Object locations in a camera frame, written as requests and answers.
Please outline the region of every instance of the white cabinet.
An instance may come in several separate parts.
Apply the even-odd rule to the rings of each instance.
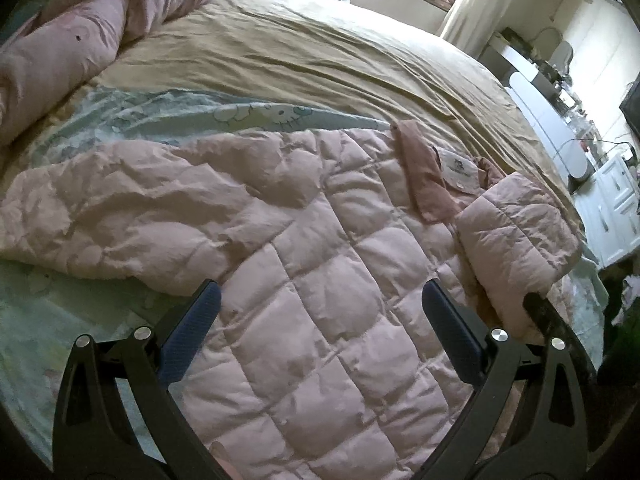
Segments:
[[[573,195],[587,243],[608,267],[640,247],[638,186],[622,157],[614,156]]]

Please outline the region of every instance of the bed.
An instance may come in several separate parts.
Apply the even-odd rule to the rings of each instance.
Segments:
[[[506,173],[534,176],[578,228],[552,161],[487,70],[439,38],[331,0],[214,0],[125,47],[110,67],[18,138],[2,190],[22,170],[64,162],[112,140],[180,146],[205,134],[248,129],[384,132],[390,123],[411,119],[434,145],[485,157]],[[3,260],[0,266],[0,399],[50,465],[54,400],[71,342],[80,333],[98,340],[123,336],[140,324],[154,324],[180,300],[134,278],[81,280],[30,264]],[[570,274],[554,287],[554,303],[569,320],[583,319],[583,310],[599,308],[597,285],[593,277]],[[495,320],[495,313],[483,315]],[[213,349],[220,344],[215,339]],[[425,373],[430,367],[430,374],[444,370],[442,358],[427,359]],[[183,388],[190,395],[203,366],[196,360],[191,382],[179,384],[176,397],[185,394]],[[445,380],[455,384],[451,377]],[[468,395],[455,387],[456,398],[439,405],[444,422],[428,446],[398,458],[398,469],[381,477],[405,478],[434,449]],[[200,406],[186,408],[191,417],[201,412]],[[141,421],[135,429],[143,435]],[[219,437],[212,426],[198,436],[207,447]],[[152,443],[140,439],[153,454]],[[243,472],[247,478],[340,478],[326,464],[305,468],[299,456],[293,461],[297,469],[290,470],[280,451],[277,460],[268,451]],[[332,458],[336,466],[346,466],[339,458]]]

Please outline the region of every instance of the light blue bedding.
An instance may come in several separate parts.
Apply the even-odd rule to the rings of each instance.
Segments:
[[[146,139],[178,145],[195,137],[248,128],[388,129],[383,121],[331,110],[254,102],[214,92],[125,92],[98,88],[74,115],[29,151],[29,166],[70,158],[100,142]],[[0,260],[0,402],[36,453],[51,465],[51,433],[58,387],[76,337],[122,338],[155,324],[183,301],[137,280],[79,280]],[[124,395],[128,408],[134,403]],[[143,449],[157,456],[142,419],[133,421]]]

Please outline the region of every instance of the pink blanket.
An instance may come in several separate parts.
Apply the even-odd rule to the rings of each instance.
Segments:
[[[398,129],[403,152],[433,150],[426,126]],[[103,144],[12,181],[0,257],[181,296],[217,280],[222,310],[182,382],[202,442],[245,480],[409,479],[471,393],[424,283],[481,313],[489,295],[525,333],[519,291],[548,292],[578,240],[535,182],[485,190],[486,170],[439,146],[430,173],[462,211],[425,221],[399,144],[355,129]]]
[[[0,161],[28,126],[111,64],[121,44],[210,1],[51,0],[0,49]]]

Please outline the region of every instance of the wrinkled fabric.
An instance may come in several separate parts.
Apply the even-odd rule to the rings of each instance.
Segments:
[[[538,204],[527,189],[484,195],[526,227]],[[0,256],[178,295],[218,280],[222,310],[182,411],[246,480],[410,478],[471,393],[420,296],[431,278],[469,308],[484,291],[455,225],[427,224],[414,207],[390,132],[102,145],[14,179]]]
[[[128,46],[30,135],[54,134],[97,86],[217,91],[389,123],[415,119],[433,144],[485,157],[507,173],[535,176],[580,223],[540,139],[485,67],[423,30],[361,7],[331,0],[213,0]],[[26,147],[12,147],[11,170]]]
[[[623,281],[622,306],[616,317],[611,320],[613,326],[622,326],[625,322],[628,311],[634,304],[636,298],[640,297],[640,276],[634,274],[627,276]]]
[[[429,145],[417,121],[399,121],[391,131],[398,139],[415,205],[427,223],[451,222],[476,196],[504,178],[485,158],[471,160]]]
[[[121,44],[211,0],[51,0],[0,51],[0,152]]]
[[[545,297],[580,260],[580,241],[554,198],[513,173],[456,218],[460,241],[494,309],[511,335],[535,339],[522,307],[526,294]]]

